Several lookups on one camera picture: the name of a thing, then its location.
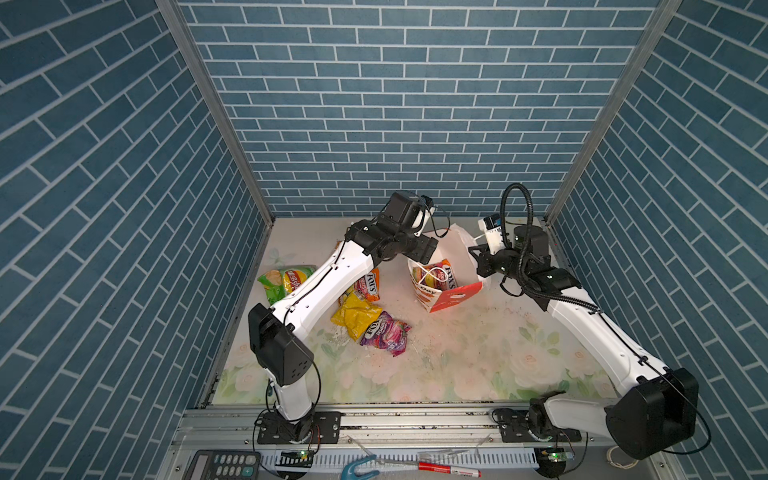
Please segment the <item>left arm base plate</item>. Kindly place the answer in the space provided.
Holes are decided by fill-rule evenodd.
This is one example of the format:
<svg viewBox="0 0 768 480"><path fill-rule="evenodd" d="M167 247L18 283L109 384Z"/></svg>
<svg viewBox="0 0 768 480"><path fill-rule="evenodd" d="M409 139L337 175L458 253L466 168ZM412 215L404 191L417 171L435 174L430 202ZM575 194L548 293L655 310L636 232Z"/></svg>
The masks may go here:
<svg viewBox="0 0 768 480"><path fill-rule="evenodd" d="M256 420L260 445L337 444L341 424L338 411L315 411L290 421L277 411L264 410Z"/></svg>

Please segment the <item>green chips bag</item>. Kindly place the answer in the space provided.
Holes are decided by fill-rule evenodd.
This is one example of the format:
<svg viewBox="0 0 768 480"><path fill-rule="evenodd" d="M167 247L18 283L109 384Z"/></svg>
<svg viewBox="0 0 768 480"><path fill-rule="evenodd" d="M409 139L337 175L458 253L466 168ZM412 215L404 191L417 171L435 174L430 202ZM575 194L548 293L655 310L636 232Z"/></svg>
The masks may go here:
<svg viewBox="0 0 768 480"><path fill-rule="evenodd" d="M285 266L272 269L257 278L265 290L270 305L298 289L316 270L312 265Z"/></svg>

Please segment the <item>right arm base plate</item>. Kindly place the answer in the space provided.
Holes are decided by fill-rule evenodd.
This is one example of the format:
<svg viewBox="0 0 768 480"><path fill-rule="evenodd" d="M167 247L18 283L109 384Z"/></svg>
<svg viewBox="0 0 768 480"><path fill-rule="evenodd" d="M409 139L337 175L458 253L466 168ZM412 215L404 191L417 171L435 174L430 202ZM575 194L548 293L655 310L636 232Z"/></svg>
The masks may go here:
<svg viewBox="0 0 768 480"><path fill-rule="evenodd" d="M582 440L578 430L555 427L539 407L527 411L497 408L490 416L504 443L565 441L575 444Z"/></svg>

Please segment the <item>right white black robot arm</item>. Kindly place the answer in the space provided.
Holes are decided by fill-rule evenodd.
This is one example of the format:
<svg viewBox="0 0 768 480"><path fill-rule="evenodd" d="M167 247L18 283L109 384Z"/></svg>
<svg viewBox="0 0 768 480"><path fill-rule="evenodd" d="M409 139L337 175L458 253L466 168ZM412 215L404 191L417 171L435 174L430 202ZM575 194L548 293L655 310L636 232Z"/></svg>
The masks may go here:
<svg viewBox="0 0 768 480"><path fill-rule="evenodd" d="M699 385L690 372L672 370L647 352L593 303L568 270L553 266L541 228L520 225L506 238L506 224L496 217L485 217L478 226L485 240L469 249L478 275L515 280L522 295L577 338L617 393L607 401L571 399L561 390L534 398L528 413L532 435L547 438L567 429L592 433L612 439L637 460L694 435Z"/></svg>

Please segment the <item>purple berries candy bag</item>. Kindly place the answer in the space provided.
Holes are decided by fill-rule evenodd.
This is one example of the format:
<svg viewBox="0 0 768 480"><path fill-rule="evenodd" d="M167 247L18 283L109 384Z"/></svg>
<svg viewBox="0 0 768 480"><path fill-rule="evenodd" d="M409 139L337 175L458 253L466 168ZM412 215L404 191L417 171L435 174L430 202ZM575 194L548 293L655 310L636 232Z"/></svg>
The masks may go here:
<svg viewBox="0 0 768 480"><path fill-rule="evenodd" d="M393 357L403 354L411 326L383 311L360 337L359 344L385 350Z"/></svg>

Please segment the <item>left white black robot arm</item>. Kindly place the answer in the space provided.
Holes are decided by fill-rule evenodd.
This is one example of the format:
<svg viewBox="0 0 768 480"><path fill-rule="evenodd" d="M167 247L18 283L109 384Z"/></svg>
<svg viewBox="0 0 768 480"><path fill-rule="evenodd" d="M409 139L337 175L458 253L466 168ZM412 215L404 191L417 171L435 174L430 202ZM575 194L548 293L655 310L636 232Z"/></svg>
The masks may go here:
<svg viewBox="0 0 768 480"><path fill-rule="evenodd" d="M301 422L316 405L304 380L314 361L304 340L314 325L342 293L381 263L399 255L422 264L430 260L438 240L422 231L434 211L427 196L393 193L375 217L347 228L329 259L296 291L272 306L251 308L249 346L272 381L284 420Z"/></svg>

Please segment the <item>rubber band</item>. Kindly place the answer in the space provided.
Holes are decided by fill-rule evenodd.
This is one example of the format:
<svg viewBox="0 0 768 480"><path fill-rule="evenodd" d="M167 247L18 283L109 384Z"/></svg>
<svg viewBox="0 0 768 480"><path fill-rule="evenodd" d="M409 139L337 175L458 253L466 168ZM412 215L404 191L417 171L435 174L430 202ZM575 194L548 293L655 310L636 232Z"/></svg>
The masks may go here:
<svg viewBox="0 0 768 480"><path fill-rule="evenodd" d="M612 446L605 452L608 465L619 470L635 468L639 461L628 457L618 446Z"/></svg>

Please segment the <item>red white paper bag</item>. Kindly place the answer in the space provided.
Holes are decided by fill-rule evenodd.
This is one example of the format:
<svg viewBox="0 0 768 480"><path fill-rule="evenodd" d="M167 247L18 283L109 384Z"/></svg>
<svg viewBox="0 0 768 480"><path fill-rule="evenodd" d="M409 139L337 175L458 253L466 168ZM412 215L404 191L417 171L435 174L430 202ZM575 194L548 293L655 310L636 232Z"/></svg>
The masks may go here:
<svg viewBox="0 0 768 480"><path fill-rule="evenodd" d="M416 299L428 313L459 305L489 285L477 274L477 262L469 252L476 245L469 232L452 224L426 263L407 260Z"/></svg>

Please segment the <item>black calculator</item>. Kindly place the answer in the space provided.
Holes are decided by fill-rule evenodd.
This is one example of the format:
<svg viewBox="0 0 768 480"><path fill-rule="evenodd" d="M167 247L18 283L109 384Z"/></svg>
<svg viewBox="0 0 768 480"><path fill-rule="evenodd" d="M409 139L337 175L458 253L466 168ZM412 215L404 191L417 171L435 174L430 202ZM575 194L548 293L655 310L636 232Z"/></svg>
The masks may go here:
<svg viewBox="0 0 768 480"><path fill-rule="evenodd" d="M184 480L257 479L261 455L240 450L198 450L183 476Z"/></svg>

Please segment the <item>yellow chips bag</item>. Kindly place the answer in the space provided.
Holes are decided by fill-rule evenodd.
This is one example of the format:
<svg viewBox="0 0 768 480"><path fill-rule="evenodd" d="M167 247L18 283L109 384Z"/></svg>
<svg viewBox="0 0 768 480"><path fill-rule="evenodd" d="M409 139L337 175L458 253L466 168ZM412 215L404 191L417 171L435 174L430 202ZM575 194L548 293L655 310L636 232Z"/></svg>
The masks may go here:
<svg viewBox="0 0 768 480"><path fill-rule="evenodd" d="M331 316L331 322L345 327L349 337L358 341L382 312L381 307L360 296L357 291L353 291L340 298L339 308Z"/></svg>

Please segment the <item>red marker pen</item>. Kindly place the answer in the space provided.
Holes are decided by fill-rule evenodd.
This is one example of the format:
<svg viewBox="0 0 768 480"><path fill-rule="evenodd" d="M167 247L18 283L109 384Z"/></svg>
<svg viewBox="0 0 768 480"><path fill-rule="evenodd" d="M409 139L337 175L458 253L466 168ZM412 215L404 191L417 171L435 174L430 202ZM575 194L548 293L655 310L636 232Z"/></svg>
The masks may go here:
<svg viewBox="0 0 768 480"><path fill-rule="evenodd" d="M417 467L420 471L427 471L440 474L450 474L456 476L463 476L469 478L480 478L482 473L480 470L469 467L451 466L444 464L436 464L429 462L419 462Z"/></svg>

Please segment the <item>fruit candy bag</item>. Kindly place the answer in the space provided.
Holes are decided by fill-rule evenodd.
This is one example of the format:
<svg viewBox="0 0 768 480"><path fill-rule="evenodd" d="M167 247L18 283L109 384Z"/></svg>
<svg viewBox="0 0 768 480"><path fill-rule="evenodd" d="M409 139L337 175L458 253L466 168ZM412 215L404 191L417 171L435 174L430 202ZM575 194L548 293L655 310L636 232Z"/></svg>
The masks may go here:
<svg viewBox="0 0 768 480"><path fill-rule="evenodd" d="M459 287L453 267L448 259L429 265L417 264L411 269L411 273L418 285L430 289L448 291Z"/></svg>
<svg viewBox="0 0 768 480"><path fill-rule="evenodd" d="M355 293L360 298L369 302L380 300L380 271L374 268L364 276L356 280L339 298L338 304L342 305L349 295Z"/></svg>

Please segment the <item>aluminium rail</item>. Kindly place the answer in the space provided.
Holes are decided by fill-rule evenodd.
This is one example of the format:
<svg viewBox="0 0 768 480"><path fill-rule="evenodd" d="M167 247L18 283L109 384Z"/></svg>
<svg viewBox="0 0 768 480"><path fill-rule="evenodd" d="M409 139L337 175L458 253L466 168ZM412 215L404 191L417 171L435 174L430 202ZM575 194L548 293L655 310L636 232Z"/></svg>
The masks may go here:
<svg viewBox="0 0 768 480"><path fill-rule="evenodd" d="M256 420L267 410L258 405L214 406L187 410L169 450L268 450L280 447L342 448L354 442L370 448L468 448L538 446L552 442L504 443L491 419L497 408L528 410L526 402L321 405L316 411L341 413L337 444L260 445Z"/></svg>

